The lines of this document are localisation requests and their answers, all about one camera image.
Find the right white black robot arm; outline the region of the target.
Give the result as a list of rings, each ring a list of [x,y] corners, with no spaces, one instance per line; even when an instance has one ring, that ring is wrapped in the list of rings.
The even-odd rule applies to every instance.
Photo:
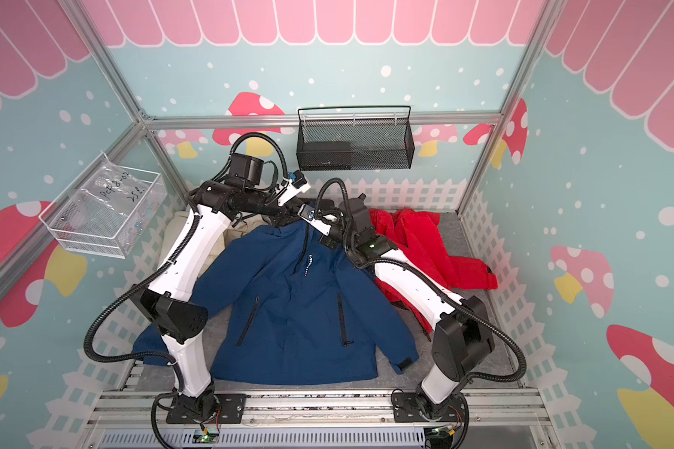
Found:
[[[331,244],[340,244],[357,269],[372,269],[376,279],[392,287],[428,320],[432,335],[432,368],[415,393],[397,393],[393,399],[397,418],[412,415],[425,422],[450,418],[466,421],[469,413],[462,391],[481,379],[498,384],[519,381],[527,361],[518,344],[490,322],[483,302],[463,299],[419,269],[399,246],[376,233],[363,198],[350,198],[340,178],[327,180],[318,191],[314,211],[301,218]],[[478,367],[501,340],[515,355],[511,374],[481,372]]]

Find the navy blue jacket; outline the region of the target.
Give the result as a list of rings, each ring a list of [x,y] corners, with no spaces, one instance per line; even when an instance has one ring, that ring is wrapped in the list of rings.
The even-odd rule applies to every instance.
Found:
[[[376,352],[396,373],[419,359],[415,339],[372,278],[305,223],[259,226],[205,271],[191,302],[230,308],[211,374],[259,385],[374,379]]]

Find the cream beige jacket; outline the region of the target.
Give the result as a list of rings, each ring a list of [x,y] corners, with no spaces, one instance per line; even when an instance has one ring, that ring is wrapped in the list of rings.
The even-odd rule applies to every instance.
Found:
[[[159,265],[161,265],[167,257],[171,254],[172,246],[176,243],[180,233],[182,232],[183,227],[186,224],[187,218],[190,214],[187,211],[178,211],[174,214],[174,217],[168,222],[167,227],[164,232],[164,238],[162,242],[162,247],[159,256]],[[261,216],[250,216],[246,217],[239,222],[230,224],[230,226],[222,233],[221,237],[217,240],[209,256],[207,256],[203,266],[200,268],[198,276],[201,276],[215,260],[224,252],[224,250],[232,243],[246,234],[252,232],[259,226],[265,226],[267,221]]]

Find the black fabric case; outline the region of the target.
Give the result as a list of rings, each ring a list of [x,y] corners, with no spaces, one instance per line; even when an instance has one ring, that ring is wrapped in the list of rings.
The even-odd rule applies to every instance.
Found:
[[[316,210],[333,210],[335,208],[334,201],[329,198],[322,198],[320,201],[317,198],[303,198],[303,203],[308,204]]]

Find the red jacket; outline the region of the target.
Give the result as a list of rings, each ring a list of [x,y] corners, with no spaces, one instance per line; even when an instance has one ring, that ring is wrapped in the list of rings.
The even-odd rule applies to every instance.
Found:
[[[376,233],[396,243],[417,268],[441,286],[467,290],[498,288],[496,275],[484,262],[447,253],[438,229],[439,214],[410,209],[396,213],[370,209],[369,213]]]

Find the aluminium front rail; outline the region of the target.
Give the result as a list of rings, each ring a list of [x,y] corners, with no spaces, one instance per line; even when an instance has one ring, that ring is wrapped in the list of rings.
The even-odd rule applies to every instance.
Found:
[[[80,448],[557,448],[552,421],[535,389],[464,391],[463,423],[397,423],[391,390],[256,390],[241,424],[150,422],[148,392],[103,395],[78,439]]]

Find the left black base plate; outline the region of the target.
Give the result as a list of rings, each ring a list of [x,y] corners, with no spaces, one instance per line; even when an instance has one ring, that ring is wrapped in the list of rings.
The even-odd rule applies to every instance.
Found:
[[[167,423],[178,424],[241,424],[245,412],[245,394],[206,392],[198,398],[179,395],[170,406]]]

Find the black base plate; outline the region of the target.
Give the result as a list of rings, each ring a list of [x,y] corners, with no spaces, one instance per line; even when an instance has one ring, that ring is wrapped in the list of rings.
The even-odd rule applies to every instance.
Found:
[[[206,392],[198,398],[179,395],[170,406],[167,423],[178,424],[241,424],[245,412],[245,394]]]
[[[395,389],[389,400],[397,423],[463,423],[469,418],[468,403],[462,393],[432,403],[422,393]]]

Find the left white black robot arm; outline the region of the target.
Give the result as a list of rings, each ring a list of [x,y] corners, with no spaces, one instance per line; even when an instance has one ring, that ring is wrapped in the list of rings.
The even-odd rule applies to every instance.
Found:
[[[259,184],[262,160],[238,151],[243,143],[251,140],[266,142],[279,157],[273,181],[267,187]],[[172,403],[167,410],[177,418],[196,423],[210,420],[219,411],[219,400],[215,396],[202,342],[208,312],[190,300],[200,270],[215,243],[232,223],[246,214],[286,219],[301,207],[298,196],[309,188],[301,172],[288,171],[281,148],[270,136],[249,132],[233,138],[231,142],[224,168],[189,193],[191,213],[162,264],[101,312],[84,337],[84,353],[95,362],[117,363],[147,357],[165,360],[172,368],[176,381],[173,391],[168,393]],[[132,300],[157,326],[168,349],[166,352],[101,355],[95,351],[97,331],[127,300]]]

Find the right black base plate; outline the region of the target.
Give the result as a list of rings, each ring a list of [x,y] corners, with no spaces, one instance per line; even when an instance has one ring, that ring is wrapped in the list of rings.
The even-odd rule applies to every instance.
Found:
[[[432,403],[422,393],[395,389],[389,400],[397,423],[463,423],[469,418],[468,403],[462,393]]]

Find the black box in basket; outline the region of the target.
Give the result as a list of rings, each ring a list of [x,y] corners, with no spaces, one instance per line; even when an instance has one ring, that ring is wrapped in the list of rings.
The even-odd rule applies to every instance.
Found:
[[[298,145],[297,159],[303,171],[349,170],[351,145],[347,141],[303,142]]]

